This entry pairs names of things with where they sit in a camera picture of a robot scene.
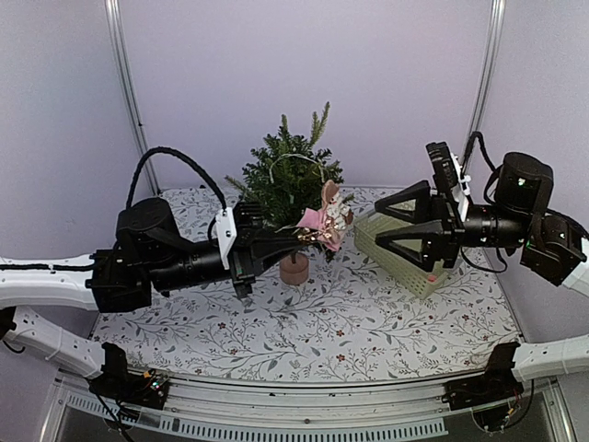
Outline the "pale green perforated basket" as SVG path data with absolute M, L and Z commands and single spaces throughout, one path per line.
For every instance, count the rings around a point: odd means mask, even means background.
M 398 255 L 375 244 L 377 233 L 408 225 L 407 222 L 370 211 L 353 221 L 354 245 L 358 251 L 376 262 L 394 280 L 411 291 L 413 295 L 425 299 L 435 290 L 441 288 L 446 280 L 459 270 L 464 261 L 458 258 L 451 269 L 446 269 L 441 262 L 436 262 L 432 271 L 425 272 Z M 434 283 L 428 282 L 427 276 L 429 274 L 436 275 L 437 281 Z

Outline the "clear wire fairy lights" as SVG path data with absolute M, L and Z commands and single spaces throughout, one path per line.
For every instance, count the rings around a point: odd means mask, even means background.
M 301 153 L 286 153 L 279 155 L 268 167 L 268 176 L 271 184 L 276 182 L 274 170 L 284 162 L 287 163 L 288 170 L 292 173 L 299 171 L 302 164 L 306 163 L 306 166 L 302 168 L 303 174 L 314 172 L 319 176 L 321 182 L 327 180 L 327 172 L 319 160 Z

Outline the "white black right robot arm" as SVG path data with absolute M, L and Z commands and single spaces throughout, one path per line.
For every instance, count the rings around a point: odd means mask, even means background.
M 573 219 L 549 210 L 552 168 L 528 154 L 510 152 L 488 184 L 485 204 L 474 204 L 469 178 L 455 157 L 432 146 L 433 183 L 422 180 L 375 203 L 383 215 L 406 225 L 381 232 L 375 244 L 431 271 L 452 267 L 465 248 L 521 253 L 520 263 L 555 286 L 588 293 L 588 234 Z

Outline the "small green christmas tree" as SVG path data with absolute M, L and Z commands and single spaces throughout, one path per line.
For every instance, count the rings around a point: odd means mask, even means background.
M 296 234 L 296 224 L 305 209 L 321 208 L 321 190 L 326 181 L 333 180 L 340 186 L 341 192 L 344 179 L 340 162 L 332 158 L 329 149 L 317 146 L 326 130 L 329 110 L 330 104 L 326 103 L 322 112 L 315 111 L 312 114 L 308 136 L 292 134 L 287 116 L 283 115 L 277 133 L 267 134 L 263 138 L 264 146 L 250 151 L 253 160 L 242 168 L 242 178 L 225 176 L 225 181 L 239 192 L 243 200 L 261 204 L 265 224 L 275 232 Z M 302 164 L 299 171 L 292 173 L 284 162 L 274 170 L 276 182 L 271 184 L 268 167 L 279 155 L 286 153 L 301 153 L 319 160 L 327 172 L 327 180 L 321 182 L 314 172 L 303 174 L 302 168 L 306 163 Z M 352 197 L 345 196 L 342 192 L 341 196 L 350 206 Z M 328 250 L 322 243 L 311 246 L 323 252 L 327 260 L 331 260 L 336 253 Z

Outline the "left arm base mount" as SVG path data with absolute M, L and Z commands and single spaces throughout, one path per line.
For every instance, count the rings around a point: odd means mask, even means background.
M 88 383 L 89 390 L 98 396 L 155 410 L 164 409 L 169 392 L 169 375 L 153 368 L 137 374 L 126 366 L 104 366 Z

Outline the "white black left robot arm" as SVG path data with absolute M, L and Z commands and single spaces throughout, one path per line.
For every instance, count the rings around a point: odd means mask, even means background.
M 137 382 L 121 348 L 65 331 L 35 308 L 127 313 L 150 306 L 155 292 L 223 281 L 244 299 L 258 276 L 309 242 L 266 228 L 257 204 L 223 208 L 215 225 L 216 238 L 190 241 L 180 235 L 169 203 L 152 197 L 119 213 L 110 249 L 55 261 L 3 259 L 2 340 L 32 347 L 83 378 L 100 379 L 116 399 L 130 399 Z

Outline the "gold bell sprig ornament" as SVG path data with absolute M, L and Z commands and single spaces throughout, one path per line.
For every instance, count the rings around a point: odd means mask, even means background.
M 306 242 L 327 243 L 332 240 L 331 232 L 328 228 L 325 228 L 324 226 L 319 226 L 318 228 L 315 228 L 298 225 L 296 235 L 299 240 Z

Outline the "pink bow ornaments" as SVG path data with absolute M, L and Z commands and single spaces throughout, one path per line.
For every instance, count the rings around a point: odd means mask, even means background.
M 340 186 L 333 180 L 324 183 L 321 190 L 321 208 L 314 210 L 306 208 L 302 218 L 296 224 L 304 227 L 324 226 L 332 234 L 332 240 L 322 243 L 328 250 L 337 252 L 346 235 L 349 226 L 353 221 L 353 212 L 341 196 Z

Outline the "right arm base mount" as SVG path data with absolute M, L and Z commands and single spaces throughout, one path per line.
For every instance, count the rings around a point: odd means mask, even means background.
M 451 411 L 470 410 L 476 427 L 486 434 L 503 433 L 529 414 L 535 381 L 518 381 L 511 372 L 485 372 L 448 381 L 441 402 Z

